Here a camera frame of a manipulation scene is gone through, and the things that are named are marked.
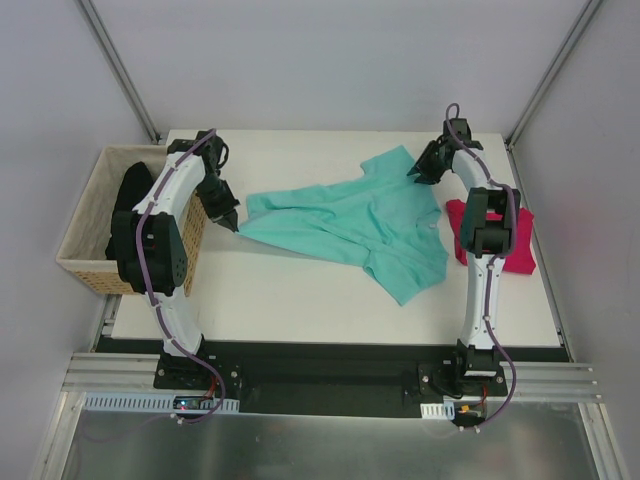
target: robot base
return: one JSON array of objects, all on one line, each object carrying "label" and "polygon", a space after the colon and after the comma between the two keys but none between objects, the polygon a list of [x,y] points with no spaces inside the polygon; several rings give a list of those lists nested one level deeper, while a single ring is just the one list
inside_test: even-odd
[{"label": "robot base", "polygon": [[508,393],[502,367],[498,367],[494,377],[457,377],[453,363],[420,364],[418,379],[422,397],[435,397],[436,401],[441,401],[442,397],[456,400],[469,396],[482,397],[483,387],[487,388],[488,397],[506,397]]},{"label": "robot base", "polygon": [[[240,365],[236,362],[222,362],[207,352],[204,339],[196,354],[203,362],[215,368],[227,390],[228,398],[236,398],[237,392],[242,386]],[[169,355],[166,352],[160,354],[160,360],[156,366],[156,374],[153,387],[159,390],[201,390],[207,391],[212,384],[211,372],[187,357]]]}]

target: black cloth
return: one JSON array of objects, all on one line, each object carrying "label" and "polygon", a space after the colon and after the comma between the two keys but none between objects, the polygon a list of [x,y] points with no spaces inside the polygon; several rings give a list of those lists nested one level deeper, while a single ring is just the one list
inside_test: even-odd
[{"label": "black cloth", "polygon": [[[144,163],[138,162],[129,167],[120,184],[118,198],[116,198],[116,204],[113,207],[113,214],[120,211],[130,212],[133,210],[133,207],[142,201],[152,187],[153,177]],[[109,238],[109,243],[104,253],[107,256],[107,260],[116,259],[113,238]]]}]

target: teal shirt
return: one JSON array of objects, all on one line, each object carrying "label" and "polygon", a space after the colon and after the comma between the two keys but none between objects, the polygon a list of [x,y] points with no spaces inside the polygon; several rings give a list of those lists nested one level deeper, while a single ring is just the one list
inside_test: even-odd
[{"label": "teal shirt", "polygon": [[362,163],[358,180],[249,195],[240,235],[360,266],[404,305],[446,278],[448,256],[431,187],[406,176],[413,164],[396,147]]}]

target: wicker basket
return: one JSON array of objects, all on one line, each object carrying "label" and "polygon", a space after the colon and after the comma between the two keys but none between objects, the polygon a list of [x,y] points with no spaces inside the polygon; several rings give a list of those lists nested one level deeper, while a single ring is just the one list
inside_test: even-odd
[{"label": "wicker basket", "polygon": [[[164,167],[166,152],[162,146],[109,146],[100,154],[56,257],[58,264],[98,293],[134,293],[128,283],[120,280],[116,262],[107,260],[104,253],[113,206],[127,169],[144,162],[156,179]],[[194,194],[179,221],[188,259],[184,283],[187,295],[191,292],[206,220],[204,208]]]}]

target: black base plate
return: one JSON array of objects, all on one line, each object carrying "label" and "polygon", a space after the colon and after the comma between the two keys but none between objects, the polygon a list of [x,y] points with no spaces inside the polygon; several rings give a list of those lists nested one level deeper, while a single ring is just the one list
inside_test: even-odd
[{"label": "black base plate", "polygon": [[508,394],[502,367],[498,368],[493,378],[465,377],[457,382],[454,378],[454,368],[451,364],[421,363],[418,365],[420,394],[423,398],[432,399],[434,402],[442,401],[443,396],[455,398],[456,394],[482,397],[483,387],[487,387],[488,397],[506,397]]},{"label": "black base plate", "polygon": [[[444,345],[205,344],[208,362],[220,370],[230,395],[236,393],[241,400],[241,412],[388,418],[420,418],[421,403],[441,402],[442,395],[429,388],[428,382],[421,390],[419,379],[430,376],[455,351],[454,346]],[[102,337],[97,351],[159,354],[162,342]],[[507,352],[514,361],[569,361],[564,348],[507,348]],[[157,370],[164,366],[159,363]],[[155,386],[182,390],[186,389],[183,380],[173,377],[172,381],[165,370],[161,378],[156,375]],[[208,376],[201,383],[193,380],[197,386],[193,389],[205,392],[210,381]],[[493,387],[490,385],[491,396],[506,394],[505,382],[502,393]],[[481,387],[474,396],[480,394]]]},{"label": "black base plate", "polygon": [[[239,362],[233,359],[220,360],[215,355],[209,355],[204,342],[196,355],[200,360],[208,363],[222,377],[226,387],[227,398],[238,398],[242,387],[242,371]],[[166,353],[160,354],[153,379],[153,387],[158,390],[202,390],[207,391],[212,384],[212,373],[198,365],[190,358],[174,357]]]}]

